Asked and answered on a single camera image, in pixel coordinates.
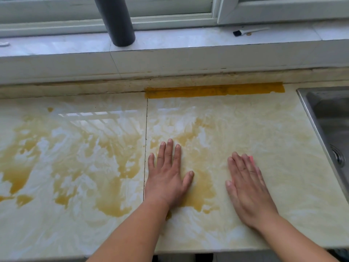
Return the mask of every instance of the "hand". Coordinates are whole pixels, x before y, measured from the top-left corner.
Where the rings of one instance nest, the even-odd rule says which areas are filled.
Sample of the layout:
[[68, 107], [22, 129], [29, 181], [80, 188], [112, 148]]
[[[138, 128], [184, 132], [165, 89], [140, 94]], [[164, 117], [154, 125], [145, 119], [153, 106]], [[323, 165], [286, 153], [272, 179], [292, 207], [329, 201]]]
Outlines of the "hand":
[[225, 186], [236, 213], [244, 224], [260, 230], [278, 212], [259, 167], [246, 154], [240, 157], [233, 152], [228, 158], [228, 168], [232, 181], [226, 181]]
[[149, 175], [145, 187], [145, 200], [163, 201], [168, 208], [180, 204], [183, 196], [188, 191], [194, 177], [194, 172], [189, 171], [183, 181], [180, 177], [181, 148], [177, 144], [172, 162], [173, 140], [163, 141], [159, 148], [156, 167], [154, 154], [148, 158]]

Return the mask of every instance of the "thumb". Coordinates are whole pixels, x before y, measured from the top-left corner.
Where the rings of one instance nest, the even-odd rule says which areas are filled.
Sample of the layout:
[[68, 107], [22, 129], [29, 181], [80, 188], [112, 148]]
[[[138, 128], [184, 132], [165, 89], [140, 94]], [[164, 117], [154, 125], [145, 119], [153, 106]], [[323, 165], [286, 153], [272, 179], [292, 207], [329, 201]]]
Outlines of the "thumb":
[[190, 185], [193, 182], [193, 178], [194, 178], [193, 171], [189, 171], [188, 173], [185, 174], [185, 177], [183, 178], [183, 182], [182, 182], [183, 193], [186, 193], [188, 191]]
[[225, 188], [226, 188], [226, 191], [228, 192], [228, 195], [230, 197], [231, 202], [233, 204], [235, 202], [237, 202], [238, 201], [238, 191], [235, 187], [235, 184], [232, 181], [227, 180], [227, 181], [225, 181]]

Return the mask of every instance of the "glossy countertop surface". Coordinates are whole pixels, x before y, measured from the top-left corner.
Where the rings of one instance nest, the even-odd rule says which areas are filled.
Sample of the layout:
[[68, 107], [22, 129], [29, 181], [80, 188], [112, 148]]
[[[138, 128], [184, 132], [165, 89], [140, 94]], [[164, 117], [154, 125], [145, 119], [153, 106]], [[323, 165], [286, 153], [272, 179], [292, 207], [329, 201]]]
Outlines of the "glossy countertop surface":
[[299, 87], [0, 100], [0, 260], [91, 255], [142, 202], [145, 158], [170, 137], [182, 146], [182, 172], [195, 177], [171, 211], [158, 253], [267, 248], [225, 191], [235, 150], [254, 157], [282, 216], [322, 246], [349, 246], [349, 205]]

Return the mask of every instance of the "yellow tape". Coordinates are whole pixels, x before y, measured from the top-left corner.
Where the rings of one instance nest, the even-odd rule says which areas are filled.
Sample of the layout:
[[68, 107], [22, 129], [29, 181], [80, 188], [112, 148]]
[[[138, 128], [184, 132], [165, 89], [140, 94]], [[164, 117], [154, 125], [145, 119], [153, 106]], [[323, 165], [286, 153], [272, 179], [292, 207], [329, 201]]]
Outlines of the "yellow tape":
[[246, 83], [220, 86], [188, 86], [170, 88], [146, 88], [146, 98], [197, 97], [269, 94], [271, 92], [285, 93], [282, 82], [276, 83]]

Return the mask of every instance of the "window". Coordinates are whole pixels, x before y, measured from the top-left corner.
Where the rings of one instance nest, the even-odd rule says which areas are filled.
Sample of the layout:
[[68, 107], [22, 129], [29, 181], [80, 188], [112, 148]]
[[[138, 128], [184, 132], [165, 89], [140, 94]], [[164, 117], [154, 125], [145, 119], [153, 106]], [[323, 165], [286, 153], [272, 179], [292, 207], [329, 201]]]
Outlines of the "window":
[[[126, 0], [135, 30], [349, 17], [349, 0]], [[106, 31], [94, 0], [0, 0], [0, 37]]]

